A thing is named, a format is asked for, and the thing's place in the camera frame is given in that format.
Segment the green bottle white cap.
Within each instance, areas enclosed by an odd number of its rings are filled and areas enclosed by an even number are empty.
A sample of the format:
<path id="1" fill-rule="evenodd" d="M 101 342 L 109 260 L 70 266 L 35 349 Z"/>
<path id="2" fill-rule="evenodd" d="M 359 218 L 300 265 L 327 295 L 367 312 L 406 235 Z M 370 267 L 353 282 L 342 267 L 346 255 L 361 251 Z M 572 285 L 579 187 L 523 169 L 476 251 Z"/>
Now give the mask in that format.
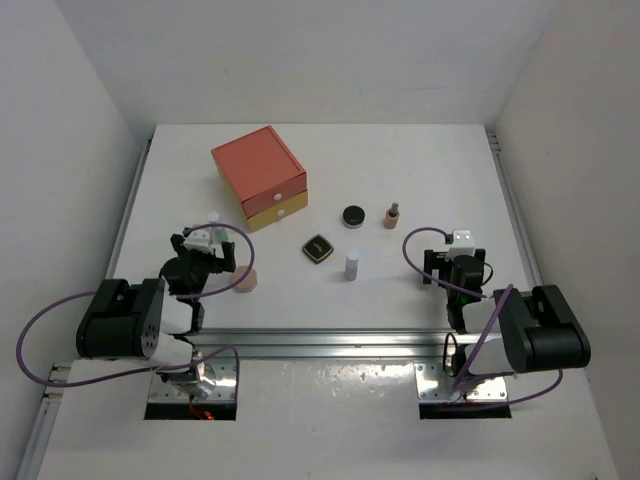
<path id="1" fill-rule="evenodd" d="M 221 222 L 220 215 L 218 212 L 210 212 L 207 216 L 207 220 L 209 223 L 216 223 L 216 226 L 209 228 L 210 239 L 214 244 L 221 244 L 223 242 L 229 241 L 229 236 L 224 227 L 220 227 L 219 223 Z"/>

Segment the peach bottle grey cap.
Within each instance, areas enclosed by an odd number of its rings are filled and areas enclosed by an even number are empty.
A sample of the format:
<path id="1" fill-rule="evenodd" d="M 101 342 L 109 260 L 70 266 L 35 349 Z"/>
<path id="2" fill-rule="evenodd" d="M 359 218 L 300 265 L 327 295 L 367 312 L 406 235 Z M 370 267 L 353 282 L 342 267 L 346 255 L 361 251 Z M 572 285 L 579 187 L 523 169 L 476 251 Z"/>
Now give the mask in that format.
<path id="1" fill-rule="evenodd" d="M 387 229 L 395 229 L 399 220 L 399 204 L 393 202 L 390 208 L 386 211 L 384 218 L 384 227 Z"/>

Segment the red top drawer unit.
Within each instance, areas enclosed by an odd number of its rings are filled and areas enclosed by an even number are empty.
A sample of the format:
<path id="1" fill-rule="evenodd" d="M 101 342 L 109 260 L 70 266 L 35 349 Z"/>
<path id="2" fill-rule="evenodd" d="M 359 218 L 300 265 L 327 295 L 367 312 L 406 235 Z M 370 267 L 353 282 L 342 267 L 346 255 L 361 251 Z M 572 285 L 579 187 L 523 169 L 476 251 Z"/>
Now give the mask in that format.
<path id="1" fill-rule="evenodd" d="M 211 151 L 220 176 L 252 217 L 307 190 L 307 173 L 268 125 Z"/>

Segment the black round jar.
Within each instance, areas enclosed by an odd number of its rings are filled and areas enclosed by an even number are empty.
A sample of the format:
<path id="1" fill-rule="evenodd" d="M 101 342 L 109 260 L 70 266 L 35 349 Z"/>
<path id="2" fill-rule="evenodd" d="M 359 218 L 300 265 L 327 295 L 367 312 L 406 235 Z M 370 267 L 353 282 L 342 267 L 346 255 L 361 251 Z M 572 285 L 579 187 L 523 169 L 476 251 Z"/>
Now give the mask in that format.
<path id="1" fill-rule="evenodd" d="M 349 205 L 342 212 L 343 224 L 350 229 L 360 228 L 366 219 L 364 209 L 358 205 Z"/>

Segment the black square compact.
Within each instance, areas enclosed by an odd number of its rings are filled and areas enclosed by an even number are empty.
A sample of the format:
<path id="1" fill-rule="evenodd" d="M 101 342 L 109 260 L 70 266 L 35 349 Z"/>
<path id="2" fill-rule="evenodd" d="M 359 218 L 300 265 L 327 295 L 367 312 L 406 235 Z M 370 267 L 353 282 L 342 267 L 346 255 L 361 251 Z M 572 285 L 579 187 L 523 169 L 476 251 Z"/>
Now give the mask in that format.
<path id="1" fill-rule="evenodd" d="M 302 252 L 314 264 L 324 262 L 333 251 L 333 245 L 321 234 L 316 234 L 302 246 Z"/>

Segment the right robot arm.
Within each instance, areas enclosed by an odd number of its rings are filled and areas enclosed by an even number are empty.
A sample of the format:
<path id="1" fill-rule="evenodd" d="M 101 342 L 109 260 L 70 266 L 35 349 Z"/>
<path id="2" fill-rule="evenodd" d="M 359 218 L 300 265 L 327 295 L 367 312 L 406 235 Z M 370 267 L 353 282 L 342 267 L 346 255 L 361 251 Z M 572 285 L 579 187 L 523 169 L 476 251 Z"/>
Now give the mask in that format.
<path id="1" fill-rule="evenodd" d="M 480 295 L 489 266 L 485 257 L 483 249 L 453 259 L 445 252 L 426 250 L 424 272 Z M 513 289 L 495 325 L 506 359 L 517 373 L 584 368 L 591 360 L 589 339 L 556 285 L 537 286 L 529 292 Z"/>

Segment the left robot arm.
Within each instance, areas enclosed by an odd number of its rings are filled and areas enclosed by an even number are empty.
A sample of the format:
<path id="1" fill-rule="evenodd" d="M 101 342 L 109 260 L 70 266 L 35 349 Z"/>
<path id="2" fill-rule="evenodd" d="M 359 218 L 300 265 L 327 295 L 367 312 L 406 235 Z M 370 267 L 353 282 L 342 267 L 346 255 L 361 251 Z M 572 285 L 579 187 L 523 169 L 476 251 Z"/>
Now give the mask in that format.
<path id="1" fill-rule="evenodd" d="M 100 284 L 77 330 L 81 357 L 138 360 L 158 368 L 165 382 L 201 380 L 204 366 L 192 362 L 202 354 L 187 339 L 204 321 L 197 296 L 211 275 L 235 271 L 235 244 L 215 244 L 207 230 L 174 234 L 170 242 L 176 255 L 156 277 Z"/>

